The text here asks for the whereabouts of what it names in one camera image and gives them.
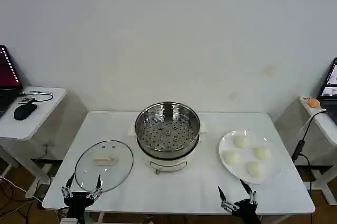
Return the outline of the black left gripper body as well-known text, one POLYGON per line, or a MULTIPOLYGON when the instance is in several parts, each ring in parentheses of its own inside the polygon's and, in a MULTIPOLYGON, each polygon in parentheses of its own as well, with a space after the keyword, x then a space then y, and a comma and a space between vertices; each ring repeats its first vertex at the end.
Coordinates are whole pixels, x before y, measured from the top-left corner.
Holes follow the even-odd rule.
POLYGON ((64 199, 68 206, 68 218, 83 218, 85 209, 94 203, 94 198, 88 192, 73 192, 72 197, 64 199))

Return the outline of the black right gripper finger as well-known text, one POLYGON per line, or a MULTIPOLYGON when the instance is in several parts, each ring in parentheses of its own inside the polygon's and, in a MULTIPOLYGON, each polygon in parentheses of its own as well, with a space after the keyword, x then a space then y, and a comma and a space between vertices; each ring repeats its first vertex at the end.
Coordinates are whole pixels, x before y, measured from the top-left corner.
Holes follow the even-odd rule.
POLYGON ((243 186, 243 188, 246 191, 246 193, 249 195, 250 204, 257 204, 257 201, 256 201, 256 191, 253 191, 250 188, 250 186, 247 183, 245 183, 242 179, 240 179, 240 183, 243 186))
POLYGON ((237 206, 227 201, 226 196, 222 189, 218 186, 219 196, 221 199, 221 207, 227 212, 237 211, 237 206))

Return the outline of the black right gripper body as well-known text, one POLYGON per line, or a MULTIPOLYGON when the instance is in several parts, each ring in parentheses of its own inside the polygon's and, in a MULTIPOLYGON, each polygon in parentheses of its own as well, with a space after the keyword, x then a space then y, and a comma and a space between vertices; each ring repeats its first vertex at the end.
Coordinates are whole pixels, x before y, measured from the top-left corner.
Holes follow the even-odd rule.
POLYGON ((260 224, 260 219, 256 214, 257 203, 250 199, 243 199, 234 203, 237 209, 232 212, 232 215, 239 217, 245 224, 260 224))

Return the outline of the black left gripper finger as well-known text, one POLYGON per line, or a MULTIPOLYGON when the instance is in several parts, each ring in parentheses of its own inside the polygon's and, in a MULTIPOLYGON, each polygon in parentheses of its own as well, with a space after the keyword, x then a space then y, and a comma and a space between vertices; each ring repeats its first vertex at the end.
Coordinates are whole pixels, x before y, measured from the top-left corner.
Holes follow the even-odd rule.
POLYGON ((74 174, 72 174, 67 182, 66 182, 66 185, 61 187, 61 192, 62 192, 62 195, 64 197, 64 199, 68 199, 68 198, 72 198, 73 197, 73 194, 72 194, 72 191, 71 191, 71 186, 72 186, 72 182, 73 182, 73 179, 74 179, 74 174))
POLYGON ((98 197, 100 197, 100 195, 102 194, 102 191, 103 189, 102 189, 101 175, 99 175, 97 178, 95 189, 87 195, 87 198, 96 200, 98 197))

